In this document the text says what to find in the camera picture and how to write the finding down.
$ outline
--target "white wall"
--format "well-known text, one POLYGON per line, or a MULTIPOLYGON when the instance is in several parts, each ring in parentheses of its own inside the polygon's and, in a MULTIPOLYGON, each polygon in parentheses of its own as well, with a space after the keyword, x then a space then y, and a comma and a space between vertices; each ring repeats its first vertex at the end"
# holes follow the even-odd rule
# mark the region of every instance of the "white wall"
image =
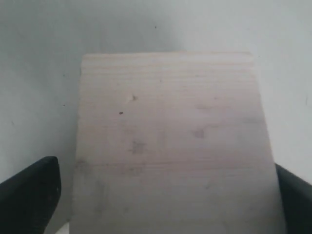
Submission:
POLYGON ((312 2, 0 0, 0 181, 60 159, 70 214, 78 81, 85 53, 250 51, 279 164, 312 183, 312 2))

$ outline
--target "wood grain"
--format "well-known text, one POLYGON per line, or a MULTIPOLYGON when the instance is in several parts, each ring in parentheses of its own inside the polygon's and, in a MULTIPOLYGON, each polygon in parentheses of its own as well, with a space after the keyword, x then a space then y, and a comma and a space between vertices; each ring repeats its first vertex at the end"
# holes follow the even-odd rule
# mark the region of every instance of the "wood grain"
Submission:
POLYGON ((283 234, 248 53, 85 55, 73 234, 283 234))

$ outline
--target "black plastic object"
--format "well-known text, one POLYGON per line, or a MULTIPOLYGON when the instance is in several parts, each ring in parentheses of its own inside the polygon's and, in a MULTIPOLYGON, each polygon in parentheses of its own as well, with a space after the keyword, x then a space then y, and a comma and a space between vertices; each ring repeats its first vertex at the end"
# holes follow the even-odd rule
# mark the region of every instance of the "black plastic object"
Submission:
POLYGON ((312 186, 276 164, 288 234, 312 234, 312 186))
POLYGON ((61 194, 59 162, 49 156, 0 184, 0 234, 42 234, 61 194))

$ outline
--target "plywood panel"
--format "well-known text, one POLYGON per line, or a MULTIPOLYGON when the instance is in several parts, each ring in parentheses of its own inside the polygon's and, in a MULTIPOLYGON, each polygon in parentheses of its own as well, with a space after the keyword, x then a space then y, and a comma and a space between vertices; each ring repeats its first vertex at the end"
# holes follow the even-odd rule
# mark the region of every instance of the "plywood panel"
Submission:
POLYGON ((282 234, 248 53, 86 55, 73 234, 282 234))

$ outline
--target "wooden board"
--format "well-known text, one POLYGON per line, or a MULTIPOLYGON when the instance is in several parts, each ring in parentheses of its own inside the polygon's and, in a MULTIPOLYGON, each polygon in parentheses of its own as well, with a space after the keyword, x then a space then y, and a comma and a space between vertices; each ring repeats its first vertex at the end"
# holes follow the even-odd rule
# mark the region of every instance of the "wooden board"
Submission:
POLYGON ((85 55, 72 234, 283 234, 248 53, 85 55))

